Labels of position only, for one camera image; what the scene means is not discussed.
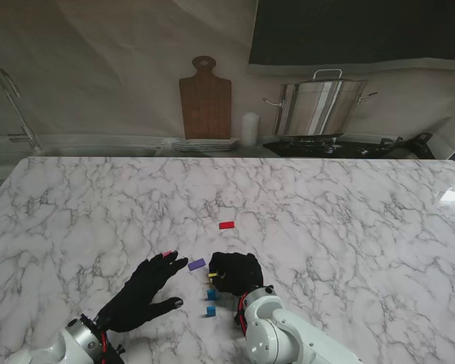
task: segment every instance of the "pot handle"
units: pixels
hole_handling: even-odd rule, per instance
[[[340,68],[322,68],[321,70],[317,70],[313,73],[312,80],[317,78],[318,72],[335,72],[335,71],[337,71],[339,73],[338,79],[342,78],[342,70]]]

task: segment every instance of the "white candle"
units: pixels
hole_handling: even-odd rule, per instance
[[[242,146],[255,146],[258,139],[258,127],[261,117],[254,112],[247,112],[241,118],[241,140]]]

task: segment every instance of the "red block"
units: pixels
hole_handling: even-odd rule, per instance
[[[219,229],[234,229],[234,221],[226,221],[219,223]]]

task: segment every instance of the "stainless steel pot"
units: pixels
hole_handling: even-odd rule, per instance
[[[317,80],[319,72],[338,72],[337,79]],[[347,122],[361,98],[367,80],[343,80],[342,70],[323,69],[310,81],[281,86],[281,101],[263,101],[278,107],[273,134],[283,137],[345,133]]]

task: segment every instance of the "wooden cutting board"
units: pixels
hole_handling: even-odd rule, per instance
[[[215,59],[192,60],[197,73],[179,80],[185,139],[231,138],[231,82],[212,73]]]

